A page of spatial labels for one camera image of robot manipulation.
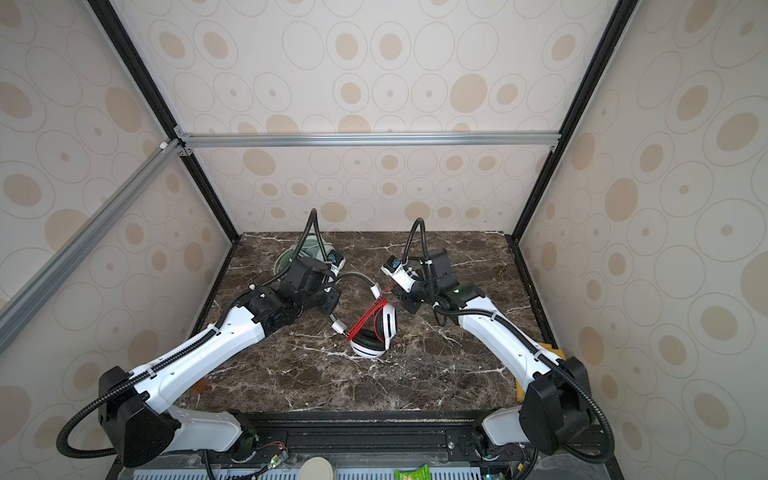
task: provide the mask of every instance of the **silver horizontal bar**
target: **silver horizontal bar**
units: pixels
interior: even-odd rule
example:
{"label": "silver horizontal bar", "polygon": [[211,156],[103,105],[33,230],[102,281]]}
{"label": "silver horizontal bar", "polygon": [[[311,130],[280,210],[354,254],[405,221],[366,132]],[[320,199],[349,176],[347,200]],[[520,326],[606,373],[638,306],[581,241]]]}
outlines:
{"label": "silver horizontal bar", "polygon": [[366,147],[389,145],[555,145],[557,131],[372,134],[184,134],[188,147]]}
{"label": "silver horizontal bar", "polygon": [[157,149],[130,178],[112,194],[104,205],[69,242],[51,258],[0,312],[0,352],[29,323],[35,314],[69,278],[104,235],[114,227],[139,195],[163,170],[171,158],[181,151],[179,140],[168,141],[164,149]]}

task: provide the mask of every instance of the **patterned wallpaper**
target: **patterned wallpaper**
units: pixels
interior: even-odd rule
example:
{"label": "patterned wallpaper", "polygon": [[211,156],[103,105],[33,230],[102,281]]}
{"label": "patterned wallpaper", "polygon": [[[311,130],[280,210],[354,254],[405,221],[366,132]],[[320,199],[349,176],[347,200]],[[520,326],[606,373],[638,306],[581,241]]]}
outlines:
{"label": "patterned wallpaper", "polygon": [[523,239],[627,480],[763,478],[768,3],[645,2]]}
{"label": "patterned wallpaper", "polygon": [[[0,478],[101,480],[114,457],[56,452],[64,423],[96,396],[98,378],[184,341],[229,241],[173,160],[0,354]],[[73,433],[107,448],[95,415]]]}
{"label": "patterned wallpaper", "polygon": [[557,130],[615,0],[124,0],[195,133]]}
{"label": "patterned wallpaper", "polygon": [[327,230],[511,232],[548,145],[201,148],[239,231],[302,230],[315,207]]}
{"label": "patterned wallpaper", "polygon": [[91,16],[0,0],[0,309],[164,135]]}

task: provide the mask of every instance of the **round white lid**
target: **round white lid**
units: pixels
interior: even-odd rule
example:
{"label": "round white lid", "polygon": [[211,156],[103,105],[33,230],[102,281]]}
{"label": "round white lid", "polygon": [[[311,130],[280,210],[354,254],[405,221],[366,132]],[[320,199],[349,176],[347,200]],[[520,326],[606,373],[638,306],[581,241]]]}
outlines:
{"label": "round white lid", "polygon": [[312,457],[301,466],[299,480],[333,480],[333,467],[323,457]]}

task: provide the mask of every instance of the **red cord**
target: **red cord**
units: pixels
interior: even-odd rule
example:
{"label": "red cord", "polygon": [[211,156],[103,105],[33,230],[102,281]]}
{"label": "red cord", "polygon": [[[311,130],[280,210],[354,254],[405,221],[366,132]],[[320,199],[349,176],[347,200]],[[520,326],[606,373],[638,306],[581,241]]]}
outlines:
{"label": "red cord", "polygon": [[354,327],[352,327],[349,330],[349,336],[347,337],[348,341],[352,341],[355,338],[355,335],[359,333],[360,330],[362,330],[362,327],[368,322],[368,319],[371,318],[371,315],[373,315],[373,318],[376,318],[376,315],[381,313],[384,310],[384,306],[389,303],[386,298],[384,298],[384,294],[388,293],[393,286],[390,286],[386,290],[384,290],[381,295],[379,295],[375,300],[373,300],[373,303],[371,303],[371,306],[368,307],[366,312],[360,317],[360,320],[357,321]]}

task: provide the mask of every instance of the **green snack package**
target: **green snack package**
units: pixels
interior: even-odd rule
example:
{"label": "green snack package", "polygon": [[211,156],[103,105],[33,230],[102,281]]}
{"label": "green snack package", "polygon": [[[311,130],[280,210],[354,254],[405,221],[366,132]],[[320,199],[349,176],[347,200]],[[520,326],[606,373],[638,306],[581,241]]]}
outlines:
{"label": "green snack package", "polygon": [[395,470],[396,480],[429,480],[429,465],[424,465],[415,472],[398,472]]}

